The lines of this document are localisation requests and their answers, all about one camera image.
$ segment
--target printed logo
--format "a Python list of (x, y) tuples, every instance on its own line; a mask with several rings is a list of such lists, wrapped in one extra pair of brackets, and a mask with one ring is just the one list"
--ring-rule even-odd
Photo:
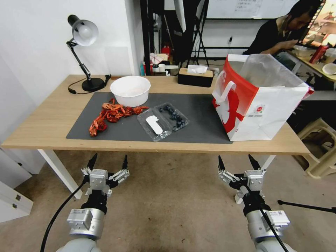
[(258, 105), (254, 110), (255, 114), (261, 114), (264, 111), (265, 105)]

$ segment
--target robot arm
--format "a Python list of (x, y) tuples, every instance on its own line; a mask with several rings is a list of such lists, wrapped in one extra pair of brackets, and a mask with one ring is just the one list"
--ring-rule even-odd
[(130, 175), (127, 155), (121, 170), (109, 173), (102, 169), (93, 169), (97, 154), (89, 161), (87, 167), (82, 168), (84, 176), (88, 178), (90, 187), (86, 191), (88, 200), (80, 209), (72, 209), (67, 222), (71, 227), (70, 235), (77, 239), (69, 241), (57, 252), (101, 252), (97, 248), (97, 240), (103, 233), (104, 216), (107, 213), (107, 198), (112, 194), (112, 188), (125, 181)]
[(249, 159), (253, 170), (232, 174), (226, 171), (221, 157), (218, 156), (218, 176), (223, 182), (236, 189), (237, 195), (243, 199), (245, 204), (243, 212), (248, 220), (248, 231), (257, 251), (293, 252), (295, 250), (282, 243), (279, 238), (282, 236), (282, 230), (289, 225), (289, 219), (284, 211), (271, 211), (263, 199), (261, 188), (266, 170), (262, 170), (251, 155)]

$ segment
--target black shirt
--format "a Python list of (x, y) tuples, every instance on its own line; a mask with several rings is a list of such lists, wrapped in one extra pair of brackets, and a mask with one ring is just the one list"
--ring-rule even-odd
[(287, 32), (285, 35), (279, 34), (277, 19), (271, 19), (263, 24), (254, 41), (252, 42), (250, 48), (243, 54), (259, 54), (262, 51), (268, 50), (275, 46), (277, 43), (287, 40), (296, 40), (300, 39), (303, 31), (306, 27), (301, 28), (300, 30)]

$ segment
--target shopping bag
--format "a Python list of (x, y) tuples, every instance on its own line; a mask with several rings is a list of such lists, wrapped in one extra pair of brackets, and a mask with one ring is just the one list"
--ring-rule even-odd
[[(244, 62), (238, 74), (229, 62)], [(271, 55), (228, 55), (213, 105), (231, 141), (272, 139), (313, 90)]]

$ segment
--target lamp base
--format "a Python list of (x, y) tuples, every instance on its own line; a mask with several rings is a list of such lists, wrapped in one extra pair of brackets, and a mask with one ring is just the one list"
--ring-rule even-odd
[(100, 90), (106, 86), (105, 81), (99, 78), (91, 78), (91, 81), (86, 80), (82, 83), (84, 91), (94, 92)]

